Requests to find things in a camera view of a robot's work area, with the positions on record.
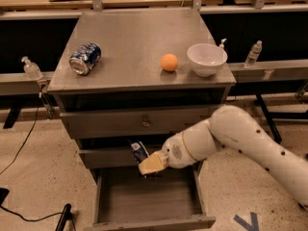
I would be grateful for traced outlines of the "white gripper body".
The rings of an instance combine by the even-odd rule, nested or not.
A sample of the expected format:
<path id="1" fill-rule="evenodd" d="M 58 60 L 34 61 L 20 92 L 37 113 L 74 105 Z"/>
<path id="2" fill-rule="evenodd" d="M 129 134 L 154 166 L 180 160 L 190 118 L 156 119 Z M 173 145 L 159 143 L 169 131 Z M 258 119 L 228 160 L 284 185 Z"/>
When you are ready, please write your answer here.
<path id="1" fill-rule="evenodd" d="M 168 155 L 168 165 L 172 168 L 184 168 L 195 163 L 188 152 L 183 139 L 183 133 L 177 133 L 163 144 L 162 151 Z"/>

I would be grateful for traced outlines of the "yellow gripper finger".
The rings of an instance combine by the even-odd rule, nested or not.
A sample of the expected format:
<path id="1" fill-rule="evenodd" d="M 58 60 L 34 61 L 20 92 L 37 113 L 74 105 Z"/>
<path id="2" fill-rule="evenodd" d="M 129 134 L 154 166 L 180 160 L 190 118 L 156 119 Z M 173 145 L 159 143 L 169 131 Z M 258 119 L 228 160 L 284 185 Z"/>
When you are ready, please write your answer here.
<path id="1" fill-rule="evenodd" d="M 162 171 L 168 167 L 168 155 L 163 151 L 155 151 L 139 164 L 142 175 Z"/>

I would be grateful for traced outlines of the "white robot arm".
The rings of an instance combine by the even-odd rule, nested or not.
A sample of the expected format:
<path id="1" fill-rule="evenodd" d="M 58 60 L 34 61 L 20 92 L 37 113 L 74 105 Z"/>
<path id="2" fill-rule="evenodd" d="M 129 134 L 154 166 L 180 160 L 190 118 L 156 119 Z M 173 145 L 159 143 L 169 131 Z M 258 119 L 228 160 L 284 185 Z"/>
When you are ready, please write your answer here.
<path id="1" fill-rule="evenodd" d="M 222 106 L 195 125 L 168 138 L 162 148 L 139 164 L 141 174 L 167 167 L 184 168 L 232 148 L 264 168 L 308 208 L 308 162 L 275 142 L 243 109 Z"/>

